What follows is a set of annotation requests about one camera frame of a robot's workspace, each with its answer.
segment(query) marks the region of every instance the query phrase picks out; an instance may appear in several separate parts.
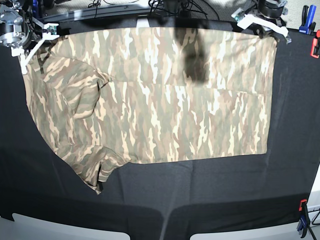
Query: black cable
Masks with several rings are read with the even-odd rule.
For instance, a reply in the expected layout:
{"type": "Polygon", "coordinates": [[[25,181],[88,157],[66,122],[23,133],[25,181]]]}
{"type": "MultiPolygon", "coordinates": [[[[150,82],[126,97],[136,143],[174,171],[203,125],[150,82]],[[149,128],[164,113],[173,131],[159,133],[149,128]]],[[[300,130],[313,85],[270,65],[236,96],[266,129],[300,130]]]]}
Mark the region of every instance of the black cable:
{"type": "Polygon", "coordinates": [[[194,0],[191,1],[191,7],[190,7],[190,9],[192,9],[193,6],[194,6],[194,0]]]}
{"type": "Polygon", "coordinates": [[[202,2],[206,3],[215,13],[215,15],[217,16],[218,20],[220,21],[220,17],[219,14],[216,12],[216,10],[205,0],[201,0],[202,2]]]}
{"type": "Polygon", "coordinates": [[[149,7],[150,7],[149,16],[151,16],[151,13],[152,13],[152,6],[155,4],[155,0],[153,0],[152,6],[151,6],[151,4],[150,4],[150,2],[151,2],[151,1],[152,1],[152,0],[149,0],[149,1],[148,1],[148,5],[149,5],[149,7]]]}
{"type": "Polygon", "coordinates": [[[315,226],[319,226],[319,225],[320,225],[320,223],[315,223],[315,221],[317,220],[319,214],[320,214],[320,210],[319,210],[318,213],[315,215],[315,217],[312,219],[312,221],[311,221],[312,225],[315,225],[315,226]]]}
{"type": "Polygon", "coordinates": [[[187,9],[188,7],[189,7],[189,5],[190,5],[190,0],[187,2],[188,3],[188,5],[187,6],[185,6],[185,5],[183,5],[182,3],[181,3],[181,6],[182,6],[182,9],[184,10],[184,9],[187,9]]]}
{"type": "Polygon", "coordinates": [[[149,4],[149,6],[150,6],[150,8],[151,8],[151,11],[152,11],[152,9],[154,8],[154,9],[153,9],[153,12],[155,12],[156,10],[159,10],[159,11],[163,11],[163,12],[166,12],[166,13],[168,13],[168,14],[171,14],[171,15],[173,15],[173,16],[177,16],[177,15],[179,14],[179,11],[177,11],[177,12],[171,12],[171,11],[168,11],[168,10],[166,10],[166,9],[164,9],[164,8],[159,8],[159,5],[160,5],[160,1],[159,1],[159,0],[154,0],[153,3],[152,3],[152,5],[150,4],[151,1],[152,1],[152,0],[149,0],[148,4],[149,4]]]}
{"type": "Polygon", "coordinates": [[[193,5],[195,5],[195,7],[197,9],[199,9],[201,11],[200,13],[204,14],[205,18],[208,19],[208,17],[207,17],[208,14],[197,3],[195,3],[194,0],[192,0],[192,3],[193,3],[193,5]]]}
{"type": "Polygon", "coordinates": [[[313,240],[317,240],[315,234],[314,234],[314,231],[311,229],[310,225],[308,225],[308,229],[309,229],[309,232],[311,233],[311,236],[313,238],[313,240]]]}
{"type": "Polygon", "coordinates": [[[153,8],[153,5],[155,4],[156,0],[149,0],[148,1],[148,5],[149,7],[152,9],[153,8]]]}
{"type": "Polygon", "coordinates": [[[94,8],[95,7],[94,18],[96,18],[98,7],[100,7],[100,6],[101,6],[101,0],[93,0],[93,2],[88,5],[88,8],[94,8]]]}
{"type": "MultiPolygon", "coordinates": [[[[106,4],[109,4],[109,5],[119,5],[119,3],[109,3],[105,0],[103,0],[106,4]]],[[[135,1],[131,1],[131,2],[126,2],[125,4],[133,4],[133,3],[136,3],[138,2],[139,0],[135,0],[135,1]]]]}

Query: black table surface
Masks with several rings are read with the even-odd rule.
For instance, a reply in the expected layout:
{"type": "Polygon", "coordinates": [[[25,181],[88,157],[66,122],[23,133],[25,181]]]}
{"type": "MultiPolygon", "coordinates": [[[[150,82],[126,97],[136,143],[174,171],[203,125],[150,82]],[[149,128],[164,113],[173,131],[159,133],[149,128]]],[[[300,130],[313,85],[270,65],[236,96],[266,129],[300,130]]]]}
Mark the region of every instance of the black table surface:
{"type": "MultiPolygon", "coordinates": [[[[60,34],[135,27],[136,18],[73,21],[60,34]]],[[[151,27],[239,31],[234,23],[150,19],[151,27]]],[[[185,240],[197,233],[297,222],[320,156],[320,59],[313,37],[280,40],[266,154],[158,164],[126,164],[87,187],[39,134],[26,106],[18,59],[0,47],[0,215],[124,232],[132,240],[185,240]]]]}

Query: t-shirt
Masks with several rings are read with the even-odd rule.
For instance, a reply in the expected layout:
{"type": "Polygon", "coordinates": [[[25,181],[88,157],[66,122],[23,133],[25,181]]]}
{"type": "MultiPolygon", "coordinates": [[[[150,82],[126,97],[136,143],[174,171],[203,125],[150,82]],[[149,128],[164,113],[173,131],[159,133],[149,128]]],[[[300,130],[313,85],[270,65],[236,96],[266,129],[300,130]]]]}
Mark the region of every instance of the t-shirt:
{"type": "Polygon", "coordinates": [[[276,41],[211,29],[60,37],[24,76],[50,148],[97,193],[126,163],[264,154],[276,41]]]}

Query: blue clamp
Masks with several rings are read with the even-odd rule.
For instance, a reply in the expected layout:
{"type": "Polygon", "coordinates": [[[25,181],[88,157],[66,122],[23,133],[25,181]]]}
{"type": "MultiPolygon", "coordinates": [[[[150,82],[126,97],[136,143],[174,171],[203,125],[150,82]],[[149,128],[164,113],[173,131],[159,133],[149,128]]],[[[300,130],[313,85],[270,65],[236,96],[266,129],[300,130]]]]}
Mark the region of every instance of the blue clamp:
{"type": "Polygon", "coordinates": [[[301,215],[297,231],[300,232],[301,230],[306,229],[307,227],[308,227],[307,219],[306,219],[306,217],[304,215],[301,215]]]}
{"type": "Polygon", "coordinates": [[[313,22],[314,16],[316,13],[317,7],[315,5],[311,5],[309,12],[308,12],[308,6],[303,6],[302,11],[302,25],[299,27],[299,32],[302,34],[311,34],[315,30],[316,23],[313,22]]]}

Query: clamp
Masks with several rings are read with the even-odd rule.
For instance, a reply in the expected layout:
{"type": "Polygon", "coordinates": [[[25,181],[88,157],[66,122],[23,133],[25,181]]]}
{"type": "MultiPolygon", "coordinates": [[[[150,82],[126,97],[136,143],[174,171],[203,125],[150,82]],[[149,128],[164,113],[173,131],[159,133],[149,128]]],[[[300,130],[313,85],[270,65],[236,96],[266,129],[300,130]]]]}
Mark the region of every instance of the clamp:
{"type": "Polygon", "coordinates": [[[316,59],[319,58],[319,54],[320,54],[319,39],[320,39],[320,30],[316,31],[316,35],[312,41],[312,47],[311,47],[311,52],[310,52],[310,55],[316,59]]]}
{"type": "Polygon", "coordinates": [[[316,27],[316,23],[313,22],[317,7],[311,5],[309,12],[308,6],[304,5],[302,10],[302,25],[299,27],[299,32],[302,34],[310,35],[316,27]]]}
{"type": "Polygon", "coordinates": [[[313,230],[310,227],[311,221],[310,221],[309,214],[308,214],[308,207],[307,207],[307,200],[306,199],[301,200],[299,211],[301,212],[301,215],[300,215],[297,231],[302,232],[301,238],[302,239],[305,238],[307,235],[307,232],[309,230],[313,240],[317,240],[313,230]]]}
{"type": "Polygon", "coordinates": [[[242,29],[247,29],[251,24],[261,25],[267,30],[273,30],[274,32],[281,34],[286,39],[286,43],[291,43],[289,36],[289,30],[285,26],[278,26],[271,21],[264,20],[254,14],[246,14],[245,11],[240,7],[232,15],[236,21],[237,26],[242,29]]]}
{"type": "Polygon", "coordinates": [[[57,34],[57,26],[58,23],[46,23],[43,24],[36,18],[32,17],[32,20],[35,24],[40,26],[42,28],[42,39],[34,46],[34,48],[29,52],[28,56],[25,55],[25,50],[21,48],[11,48],[11,55],[12,57],[20,56],[20,66],[21,66],[21,72],[23,75],[26,75],[28,73],[27,71],[27,65],[31,58],[35,55],[37,50],[44,44],[45,41],[53,41],[60,37],[57,34]]]}

